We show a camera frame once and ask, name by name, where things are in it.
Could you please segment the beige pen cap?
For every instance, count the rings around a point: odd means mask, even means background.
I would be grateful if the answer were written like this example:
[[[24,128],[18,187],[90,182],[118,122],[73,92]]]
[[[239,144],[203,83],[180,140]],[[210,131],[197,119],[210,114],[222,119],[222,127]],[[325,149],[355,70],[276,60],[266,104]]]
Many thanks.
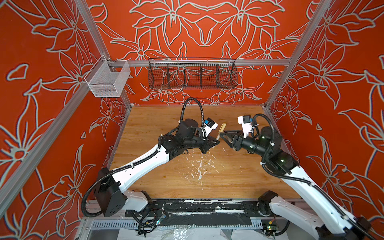
[[[226,123],[223,123],[219,129],[219,134],[221,134],[222,132],[224,132],[225,128],[226,128]]]

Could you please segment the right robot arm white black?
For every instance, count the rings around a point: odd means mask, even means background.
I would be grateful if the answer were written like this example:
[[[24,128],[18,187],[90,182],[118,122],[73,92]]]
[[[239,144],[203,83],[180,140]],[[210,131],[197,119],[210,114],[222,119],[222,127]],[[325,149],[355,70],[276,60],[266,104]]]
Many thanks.
[[[370,240],[371,224],[342,208],[306,173],[304,168],[281,149],[282,136],[272,127],[263,127],[258,137],[245,132],[225,131],[220,137],[235,151],[246,150],[262,157],[261,165],[271,176],[288,184],[314,211],[311,214],[267,191],[259,197],[261,215],[278,215],[294,223],[316,240]]]

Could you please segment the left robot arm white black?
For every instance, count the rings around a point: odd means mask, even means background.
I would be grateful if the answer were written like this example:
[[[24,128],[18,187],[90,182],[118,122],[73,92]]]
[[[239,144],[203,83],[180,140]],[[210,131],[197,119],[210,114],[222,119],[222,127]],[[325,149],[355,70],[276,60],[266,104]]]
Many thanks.
[[[144,191],[130,191],[131,185],[153,169],[188,154],[189,149],[199,149],[206,154],[219,144],[210,135],[217,126],[210,118],[204,120],[202,126],[192,119],[183,120],[177,128],[160,136],[158,143],[142,156],[120,168],[100,170],[91,187],[101,209],[95,215],[111,217],[120,210],[144,210],[150,204],[150,197]]]

